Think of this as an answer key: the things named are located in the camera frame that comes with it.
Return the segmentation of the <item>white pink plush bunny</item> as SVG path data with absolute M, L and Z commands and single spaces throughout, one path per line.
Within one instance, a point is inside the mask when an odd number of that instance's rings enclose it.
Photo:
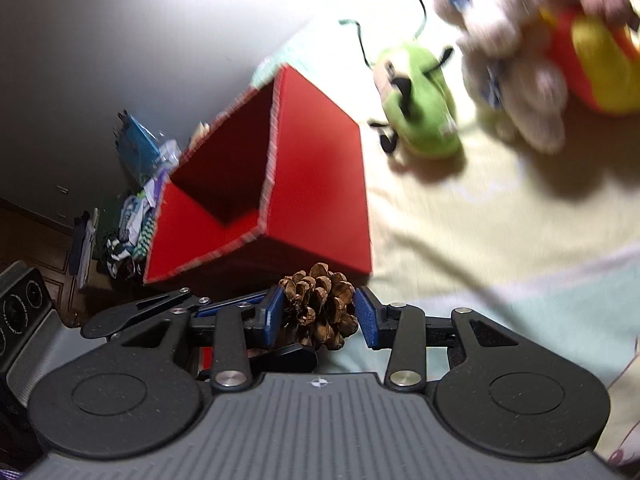
M 554 154 L 565 144 L 568 89 L 547 56 L 550 32 L 544 0 L 434 0 L 439 18 L 462 31 L 462 76 L 471 99 L 497 114 L 502 140 L 519 134 L 532 148 Z

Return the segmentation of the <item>red yellow plush toy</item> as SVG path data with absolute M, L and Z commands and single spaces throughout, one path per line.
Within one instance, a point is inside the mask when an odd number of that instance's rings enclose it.
M 639 15 L 630 0 L 547 0 L 549 56 L 570 92 L 595 112 L 639 113 Z

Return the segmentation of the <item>blue plastic bag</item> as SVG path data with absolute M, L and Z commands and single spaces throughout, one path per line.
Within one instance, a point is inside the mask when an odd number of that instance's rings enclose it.
M 175 139 L 154 134 L 126 110 L 118 113 L 115 148 L 120 162 L 137 184 L 144 185 L 178 165 L 181 150 Z

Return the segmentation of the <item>red cardboard box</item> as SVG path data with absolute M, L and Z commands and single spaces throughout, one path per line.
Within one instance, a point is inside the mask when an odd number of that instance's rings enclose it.
M 247 90 L 171 171 L 144 281 L 229 289 L 372 270 L 360 130 L 295 68 Z

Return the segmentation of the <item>green white striped clothes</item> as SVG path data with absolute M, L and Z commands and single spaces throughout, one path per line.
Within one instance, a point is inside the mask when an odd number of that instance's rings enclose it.
M 101 260 L 112 280 L 127 281 L 144 273 L 156 231 L 156 206 L 162 184 L 151 178 L 136 194 L 129 193 L 117 209 L 100 243 Z

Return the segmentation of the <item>green bean plush toy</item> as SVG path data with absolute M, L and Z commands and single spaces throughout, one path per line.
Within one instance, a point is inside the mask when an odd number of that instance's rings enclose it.
M 368 125 L 378 130 L 386 155 L 400 146 L 427 159 L 460 151 L 456 102 L 442 73 L 453 53 L 450 46 L 434 55 L 417 44 L 405 44 L 385 50 L 373 65 L 386 121 L 371 119 Z

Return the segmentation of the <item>brown pine cone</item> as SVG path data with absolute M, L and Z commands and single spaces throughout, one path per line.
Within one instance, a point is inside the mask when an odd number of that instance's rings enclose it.
M 336 351 L 356 334 L 354 285 L 342 272 L 317 262 L 306 272 L 300 270 L 280 279 L 284 292 L 281 333 L 284 340 L 304 347 Z

